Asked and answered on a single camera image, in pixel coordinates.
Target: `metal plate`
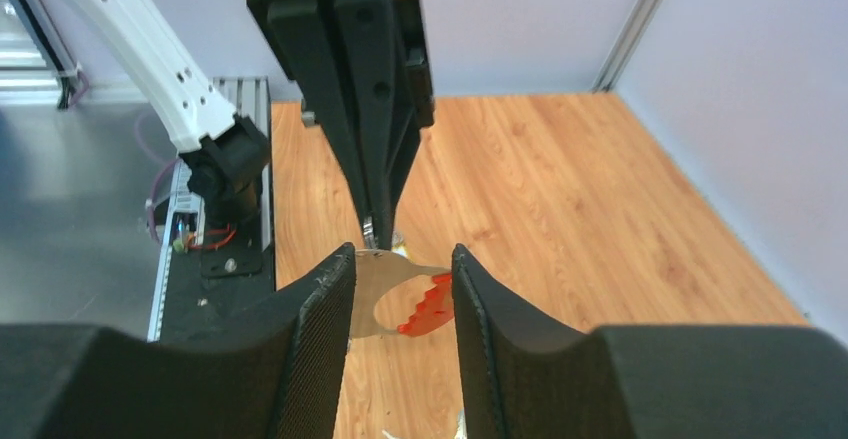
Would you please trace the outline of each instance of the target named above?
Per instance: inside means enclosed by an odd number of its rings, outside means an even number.
[[[174,154],[146,104],[4,106],[0,323],[90,323],[146,337],[159,246],[144,202]]]

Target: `red wire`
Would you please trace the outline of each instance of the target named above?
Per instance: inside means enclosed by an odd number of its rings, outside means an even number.
[[[227,233],[227,232],[229,232],[229,233],[230,233],[230,235],[229,235],[229,236],[227,236],[227,237],[225,237],[223,240],[216,242],[215,244],[209,244],[208,246],[206,246],[206,245],[204,245],[204,246],[198,246],[198,245],[196,245],[196,244],[191,244],[191,245],[189,245],[188,247],[189,247],[189,249],[218,249],[218,248],[220,248],[220,247],[224,247],[224,246],[226,246],[227,244],[229,244],[229,243],[230,243],[230,241],[232,241],[232,240],[233,240],[233,237],[235,237],[235,235],[236,235],[236,228],[234,228],[234,227],[232,227],[232,226],[230,226],[230,225],[227,225],[227,228],[226,228],[226,229],[217,229],[217,230],[213,230],[213,231],[208,231],[208,232],[206,232],[206,233],[204,234],[204,235],[209,235],[209,234],[225,234],[225,233]]]

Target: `circular hole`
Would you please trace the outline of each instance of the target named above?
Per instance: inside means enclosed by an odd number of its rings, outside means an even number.
[[[378,82],[374,84],[374,96],[381,101],[385,101],[391,95],[392,89],[385,82]]]
[[[377,322],[387,329],[395,329],[400,324],[409,322],[410,311],[414,305],[424,299],[424,294],[433,287],[429,276],[416,276],[408,281],[391,288],[383,297],[371,298],[368,302],[377,301],[373,306],[373,316]]]
[[[368,24],[374,20],[374,14],[369,9],[360,9],[356,11],[356,20],[363,24]]]

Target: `black mount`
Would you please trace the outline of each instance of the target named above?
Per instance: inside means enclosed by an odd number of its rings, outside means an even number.
[[[180,154],[191,169],[188,188],[203,198],[207,222],[238,224],[259,212],[261,174],[271,160],[271,145],[250,118],[233,116],[235,125],[219,138],[200,140],[197,151]]]
[[[433,124],[419,0],[247,0],[315,113],[347,179],[360,225],[390,249],[395,211]]]

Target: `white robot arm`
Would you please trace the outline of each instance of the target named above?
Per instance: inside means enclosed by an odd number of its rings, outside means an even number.
[[[152,0],[68,0],[141,89],[192,170],[207,216],[240,222],[258,211],[268,139],[212,85]]]
[[[151,0],[69,0],[159,114],[180,153],[233,127],[236,108],[194,62]]]

